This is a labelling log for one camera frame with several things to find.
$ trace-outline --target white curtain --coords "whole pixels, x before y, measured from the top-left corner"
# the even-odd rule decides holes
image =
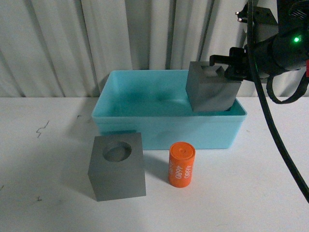
[[[245,0],[1,0],[0,97],[95,97],[113,70],[188,69],[243,46]],[[276,1],[260,0],[277,16]],[[304,70],[274,80],[278,96]],[[244,81],[238,96],[256,96]]]

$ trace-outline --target white table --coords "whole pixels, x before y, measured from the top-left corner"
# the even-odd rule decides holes
[[[169,152],[144,151],[147,196],[96,202],[87,176],[97,99],[0,99],[0,231],[309,231],[309,205],[257,98],[230,149],[197,150],[191,184],[167,181]],[[309,184],[309,98],[270,104]]]

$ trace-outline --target light blue plastic bin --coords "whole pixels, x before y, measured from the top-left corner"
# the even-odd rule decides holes
[[[236,100],[229,111],[193,113],[188,70],[111,72],[92,112],[100,134],[141,132],[144,150],[178,141],[196,149],[229,148],[247,113]]]

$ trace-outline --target gray metal cube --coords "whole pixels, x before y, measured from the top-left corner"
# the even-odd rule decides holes
[[[146,196],[141,134],[95,137],[88,176],[98,202]]]
[[[193,112],[225,111],[234,103],[240,81],[224,77],[222,66],[190,62],[186,92]]]

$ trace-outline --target orange can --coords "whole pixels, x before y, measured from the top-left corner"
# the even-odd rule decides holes
[[[194,147],[186,142],[174,143],[169,149],[169,182],[171,185],[183,188],[192,179]]]

